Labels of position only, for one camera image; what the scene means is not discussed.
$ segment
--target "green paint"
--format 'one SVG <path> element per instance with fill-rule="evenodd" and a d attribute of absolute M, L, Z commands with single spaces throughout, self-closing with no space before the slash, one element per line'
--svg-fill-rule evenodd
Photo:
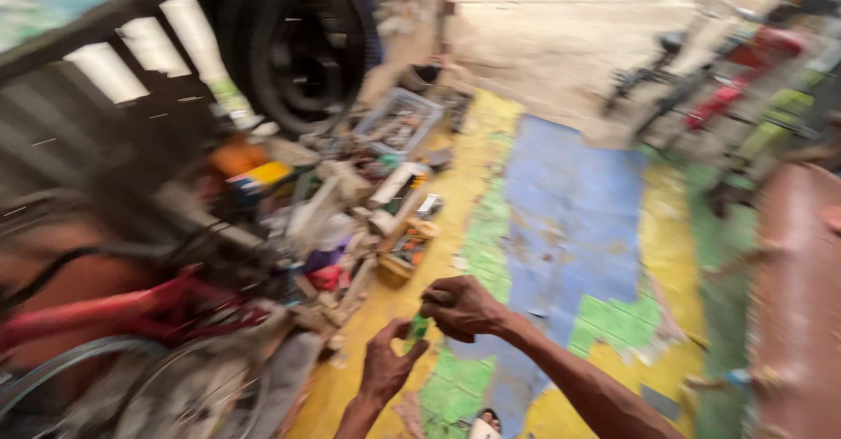
<path fill-rule="evenodd" d="M 475 275 L 502 303 L 508 303 L 511 280 L 505 264 L 502 238 L 508 235 L 508 205 L 502 173 L 513 138 L 504 133 L 490 136 L 495 146 L 488 189 L 470 212 L 461 256 L 467 259 L 467 274 Z M 468 423 L 484 407 L 484 392 L 494 374 L 495 358 L 459 360 L 442 344 L 430 378 L 420 390 L 420 417 L 427 439 L 461 438 Z"/>
<path fill-rule="evenodd" d="M 420 420 L 427 439 L 465 437 L 467 429 L 459 421 L 473 418 L 484 406 L 494 366 L 494 358 L 458 360 L 441 345 L 435 370 L 420 390 Z"/>
<path fill-rule="evenodd" d="M 686 169 L 686 193 L 696 243 L 699 267 L 719 266 L 733 254 L 754 245 L 756 212 L 731 206 L 726 221 L 707 207 L 703 191 L 715 169 L 690 165 Z M 704 359 L 704 373 L 711 379 L 723 377 L 734 368 L 748 365 L 745 358 L 745 330 L 748 289 L 752 273 L 719 277 L 715 282 L 701 279 L 700 294 L 707 320 L 710 351 Z M 748 396 L 737 389 L 700 393 L 696 413 L 697 439 L 738 439 Z"/>
<path fill-rule="evenodd" d="M 569 337 L 569 351 L 587 358 L 596 341 L 606 342 L 620 353 L 650 344 L 660 323 L 660 304 L 648 284 L 644 280 L 640 283 L 639 297 L 631 304 L 614 300 L 605 303 L 583 296 Z"/>

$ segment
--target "foot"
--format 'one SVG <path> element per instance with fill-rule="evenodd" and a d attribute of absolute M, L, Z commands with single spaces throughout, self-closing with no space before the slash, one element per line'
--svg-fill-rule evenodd
<path fill-rule="evenodd" d="M 478 419 L 488 423 L 490 427 L 494 428 L 494 431 L 499 432 L 499 420 L 494 418 L 494 414 L 490 411 L 482 413 L 482 415 L 479 416 Z"/>

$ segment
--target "bicycle wheel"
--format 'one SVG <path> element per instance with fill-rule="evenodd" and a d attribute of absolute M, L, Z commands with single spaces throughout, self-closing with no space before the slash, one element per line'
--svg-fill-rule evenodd
<path fill-rule="evenodd" d="M 45 394 L 43 401 L 35 401 L 35 405 L 30 405 L 29 409 L 35 411 L 17 411 L 15 407 L 24 399 L 28 400 L 31 393 L 38 391 L 38 387 L 59 373 L 92 358 L 120 352 L 162 358 L 166 355 L 166 348 L 149 340 L 113 336 L 93 340 L 51 358 L 20 379 L 8 380 L 7 384 L 0 387 L 0 430 L 9 437 L 31 437 L 50 431 L 60 421 L 60 414 L 48 412 L 49 409 L 55 409 L 46 406 L 46 403 L 55 406 L 50 394 Z"/>
<path fill-rule="evenodd" d="M 225 336 L 174 351 L 127 395 L 114 439 L 245 439 L 268 393 L 255 350 Z"/>

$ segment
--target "pile of junk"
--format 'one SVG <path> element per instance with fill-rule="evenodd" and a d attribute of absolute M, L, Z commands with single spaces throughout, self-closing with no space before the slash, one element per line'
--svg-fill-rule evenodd
<path fill-rule="evenodd" d="M 439 233 L 452 153 L 424 142 L 471 95 L 413 66 L 424 96 L 352 109 L 382 56 L 371 0 L 197 0 L 254 111 L 236 119 L 164 1 L 0 53 L 2 437 L 283 434 L 373 277 L 404 283 Z M 142 17 L 189 74 L 141 64 L 120 28 Z M 147 94 L 114 104 L 64 59 L 93 43 Z"/>

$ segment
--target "black tire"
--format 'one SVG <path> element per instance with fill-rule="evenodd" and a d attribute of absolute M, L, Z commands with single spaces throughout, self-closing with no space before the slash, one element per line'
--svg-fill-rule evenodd
<path fill-rule="evenodd" d="M 337 14 L 342 14 L 343 21 L 356 23 L 348 25 L 357 32 L 346 34 L 347 56 L 342 67 L 342 89 L 339 91 L 343 97 L 340 108 L 328 111 L 324 120 L 318 122 L 307 121 L 290 111 L 288 105 L 284 105 L 275 96 L 273 76 L 267 63 L 271 61 L 270 54 L 274 45 L 273 35 L 274 24 L 281 17 L 284 17 L 292 7 L 290 0 L 264 0 L 262 3 L 265 9 L 258 14 L 258 19 L 252 27 L 251 50 L 249 53 L 249 66 L 251 82 L 254 85 L 255 100 L 265 114 L 278 122 L 279 125 L 292 133 L 300 136 L 305 133 L 326 132 L 341 122 L 351 106 L 356 101 L 359 89 L 362 88 L 363 77 L 367 63 L 367 36 L 374 30 L 373 21 L 367 13 L 364 0 L 331 0 L 334 1 Z"/>
<path fill-rule="evenodd" d="M 159 359 L 166 355 L 166 348 L 149 340 L 130 336 L 113 336 L 92 340 L 87 344 L 74 347 L 55 358 L 51 358 L 22 378 L 8 381 L 0 388 L 0 428 L 10 436 L 20 437 L 35 435 L 37 432 L 31 431 L 33 428 L 40 429 L 40 433 L 46 434 L 55 431 L 57 423 L 60 422 L 61 416 L 65 413 L 66 405 L 54 400 L 55 394 L 50 394 L 49 391 L 40 391 L 39 387 L 46 386 L 46 383 L 56 375 L 91 358 L 112 356 L 120 352 L 141 353 L 150 358 Z M 28 408 L 36 410 L 37 413 L 29 411 L 27 408 L 16 411 L 15 407 L 18 404 L 23 404 L 22 401 L 26 400 L 27 395 L 31 393 L 42 395 L 41 398 L 33 399 L 33 403 Z M 55 422 L 36 419 L 40 416 L 51 417 L 53 414 L 57 414 Z M 30 429 L 28 433 L 31 435 L 24 434 L 27 429 Z"/>
<path fill-rule="evenodd" d="M 291 138 L 341 122 L 378 58 L 366 0 L 219 0 L 216 17 L 219 53 L 234 84 Z M 308 66 L 321 87 L 305 95 L 293 82 Z"/>

